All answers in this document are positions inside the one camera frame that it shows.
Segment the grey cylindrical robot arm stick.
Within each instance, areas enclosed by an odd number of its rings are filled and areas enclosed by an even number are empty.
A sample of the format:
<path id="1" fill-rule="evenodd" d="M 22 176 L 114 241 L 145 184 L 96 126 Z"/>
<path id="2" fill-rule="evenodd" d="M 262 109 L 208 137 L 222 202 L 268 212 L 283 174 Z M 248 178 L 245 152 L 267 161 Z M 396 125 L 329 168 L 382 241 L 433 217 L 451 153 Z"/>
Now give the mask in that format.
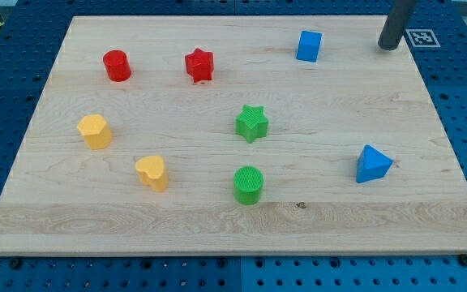
<path id="1" fill-rule="evenodd" d="M 417 2 L 417 0 L 396 0 L 393 3 L 378 39 L 380 49 L 392 51 L 398 47 Z"/>

